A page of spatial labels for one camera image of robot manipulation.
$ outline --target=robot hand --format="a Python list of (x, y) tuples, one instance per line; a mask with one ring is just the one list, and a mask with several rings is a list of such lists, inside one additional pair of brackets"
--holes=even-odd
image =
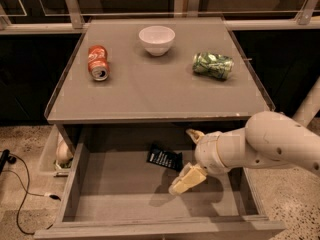
[[(236, 167), (280, 169), (297, 165), (320, 177), (320, 137), (280, 113), (257, 113), (244, 128), (226, 133), (203, 134), (189, 129), (187, 134), (197, 144), (196, 167), (205, 172), (202, 175), (226, 173)], [(169, 192), (181, 194), (175, 186), (196, 182), (194, 175), (187, 170)]]

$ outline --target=can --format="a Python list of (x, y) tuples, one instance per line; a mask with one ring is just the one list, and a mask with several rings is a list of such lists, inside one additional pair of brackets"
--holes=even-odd
[(226, 80), (233, 67), (232, 58), (210, 52), (197, 53), (193, 58), (194, 72)]
[(89, 48), (88, 71), (96, 81), (108, 78), (110, 68), (107, 62), (108, 52), (102, 45), (94, 45)]

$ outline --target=open drawer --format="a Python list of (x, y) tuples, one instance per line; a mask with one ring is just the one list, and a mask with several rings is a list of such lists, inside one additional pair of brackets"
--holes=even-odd
[(109, 124), (85, 127), (55, 224), (36, 239), (269, 239), (284, 229), (269, 221), (250, 171), (209, 177), (180, 196), (178, 175), (147, 163), (152, 143), (193, 161), (185, 126)]

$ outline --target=black cable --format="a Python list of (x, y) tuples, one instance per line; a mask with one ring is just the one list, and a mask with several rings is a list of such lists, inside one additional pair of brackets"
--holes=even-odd
[[(18, 212), (17, 212), (16, 224), (17, 224), (17, 227), (19, 228), (19, 230), (20, 230), (23, 234), (25, 234), (25, 235), (34, 235), (35, 232), (26, 232), (26, 231), (24, 231), (24, 230), (21, 228), (21, 226), (20, 226), (20, 224), (19, 224), (20, 211), (21, 211), (22, 206), (24, 205), (24, 202), (25, 202), (28, 194), (29, 194), (29, 195), (35, 195), (35, 196), (42, 196), (42, 197), (45, 197), (45, 195), (33, 194), (33, 193), (30, 193), (30, 192), (29, 192), (29, 187), (30, 187), (30, 173), (29, 173), (29, 169), (28, 169), (27, 164), (26, 164), (25, 161), (24, 161), (22, 158), (20, 158), (19, 156), (15, 155), (15, 154), (12, 154), (12, 153), (10, 153), (10, 155), (13, 156), (13, 157), (15, 157), (16, 159), (20, 160), (20, 161), (24, 164), (24, 166), (25, 166), (25, 168), (26, 168), (26, 172), (27, 172), (27, 187), (25, 187), (25, 186), (23, 185), (23, 183), (22, 183), (22, 180), (21, 180), (20, 176), (19, 176), (17, 173), (15, 173), (15, 172), (13, 172), (13, 171), (11, 171), (11, 170), (6, 170), (6, 172), (12, 172), (12, 173), (14, 173), (14, 174), (19, 178), (20, 183), (21, 183), (23, 189), (25, 190), (25, 195), (24, 195), (24, 197), (23, 197), (23, 200), (22, 200), (22, 202), (21, 202), (21, 204), (20, 204), (20, 207), (19, 207), (19, 209), (18, 209)], [(49, 195), (49, 197), (50, 197), (51, 199), (61, 201), (60, 197), (58, 197), (57, 195), (51, 194), (51, 195)]]

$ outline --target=floor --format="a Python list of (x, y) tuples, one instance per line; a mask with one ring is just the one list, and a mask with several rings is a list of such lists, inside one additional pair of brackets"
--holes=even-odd
[[(320, 118), (308, 126), (320, 135)], [(23, 158), (29, 168), (31, 193), (62, 196), (66, 178), (39, 172), (39, 158), (52, 126), (14, 126), (0, 128), (0, 150)], [(6, 164), (0, 175), (0, 239), (33, 239), (16, 226), (16, 214), (24, 190), (12, 170), (26, 184), (26, 171), (21, 162)], [(272, 240), (320, 239), (320, 178), (294, 167), (285, 170), (254, 170), (254, 184), (270, 220), (281, 220), (287, 229)], [(27, 232), (47, 228), (55, 219), (60, 202), (48, 197), (28, 196), (20, 214), (20, 225)]]

